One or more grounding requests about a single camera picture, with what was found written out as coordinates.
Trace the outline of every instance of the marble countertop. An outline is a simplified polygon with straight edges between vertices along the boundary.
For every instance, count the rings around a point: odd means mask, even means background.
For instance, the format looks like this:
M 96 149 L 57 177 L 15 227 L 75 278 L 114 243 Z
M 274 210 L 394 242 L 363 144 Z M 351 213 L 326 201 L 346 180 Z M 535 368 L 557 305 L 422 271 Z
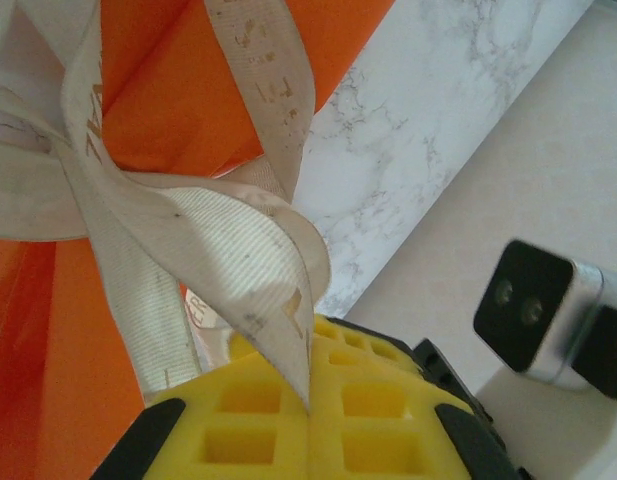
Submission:
M 395 4 L 316 116 L 296 207 L 344 316 L 592 0 Z

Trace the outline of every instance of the gift bag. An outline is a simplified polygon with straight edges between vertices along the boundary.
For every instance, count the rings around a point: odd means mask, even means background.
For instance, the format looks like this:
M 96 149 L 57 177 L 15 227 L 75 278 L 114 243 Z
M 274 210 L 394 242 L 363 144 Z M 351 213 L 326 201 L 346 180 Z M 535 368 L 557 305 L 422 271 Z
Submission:
M 0 52 L 23 15 L 65 68 L 54 119 L 0 82 L 0 478 L 88 476 L 202 373 L 182 285 L 309 405 L 330 272 L 289 202 L 390 3 L 0 0 Z

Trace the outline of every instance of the yellow foam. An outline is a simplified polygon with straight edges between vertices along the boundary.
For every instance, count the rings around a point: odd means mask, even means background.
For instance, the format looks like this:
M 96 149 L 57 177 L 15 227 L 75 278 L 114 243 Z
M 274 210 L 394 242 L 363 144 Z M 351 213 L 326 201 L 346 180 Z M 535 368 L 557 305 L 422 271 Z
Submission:
M 468 405 L 423 380 L 407 355 L 410 366 L 391 350 L 380 357 L 376 339 L 324 321 L 313 341 L 310 415 L 261 355 L 241 351 L 157 399 L 181 398 L 186 409 L 145 478 L 470 478 L 434 410 Z

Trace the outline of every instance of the black plastic piece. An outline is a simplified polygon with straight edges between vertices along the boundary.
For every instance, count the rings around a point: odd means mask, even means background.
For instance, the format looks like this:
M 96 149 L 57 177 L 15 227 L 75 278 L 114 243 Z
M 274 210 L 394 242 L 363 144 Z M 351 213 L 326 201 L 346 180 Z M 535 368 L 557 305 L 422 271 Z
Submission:
M 468 391 L 457 372 L 434 343 L 425 338 L 413 349 L 413 353 L 417 363 L 428 371 L 433 383 L 462 399 L 476 412 L 483 412 L 481 404 Z
M 510 368 L 527 371 L 573 275 L 569 260 L 513 240 L 502 253 L 477 308 L 475 332 Z M 533 304 L 540 305 L 535 320 L 528 315 Z
M 185 408 L 183 400 L 171 398 L 141 412 L 91 480 L 141 480 Z
M 617 400 L 617 310 L 602 307 L 573 369 L 601 393 Z
M 448 404 L 437 405 L 435 412 L 473 480 L 523 478 L 474 415 Z

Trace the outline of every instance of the square hole in foam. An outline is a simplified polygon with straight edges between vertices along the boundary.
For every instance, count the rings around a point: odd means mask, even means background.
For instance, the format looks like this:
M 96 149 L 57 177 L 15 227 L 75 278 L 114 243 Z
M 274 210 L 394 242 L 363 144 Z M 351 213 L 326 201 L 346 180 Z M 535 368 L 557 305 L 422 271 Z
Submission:
M 234 383 L 225 388 L 219 401 L 220 412 L 278 413 L 281 386 L 266 382 Z
M 359 361 L 353 355 L 341 350 L 333 350 L 328 356 L 331 365 L 357 365 Z
M 200 460 L 205 463 L 270 465 L 275 456 L 276 440 L 274 429 L 209 428 Z
M 361 335 L 344 332 L 344 341 L 351 347 L 364 348 L 364 341 Z
M 375 355 L 379 355 L 380 357 L 387 358 L 392 361 L 397 360 L 397 355 L 391 345 L 386 345 L 381 342 L 371 342 L 370 346 Z
M 349 417 L 403 418 L 406 394 L 390 383 L 351 383 L 341 391 L 344 415 Z
M 425 459 L 417 438 L 405 432 L 344 432 L 344 466 L 354 473 L 382 475 L 422 475 Z
M 321 335 L 322 337 L 332 338 L 333 340 L 337 339 L 337 330 L 335 327 L 328 325 L 327 323 L 315 323 L 315 333 L 317 335 Z

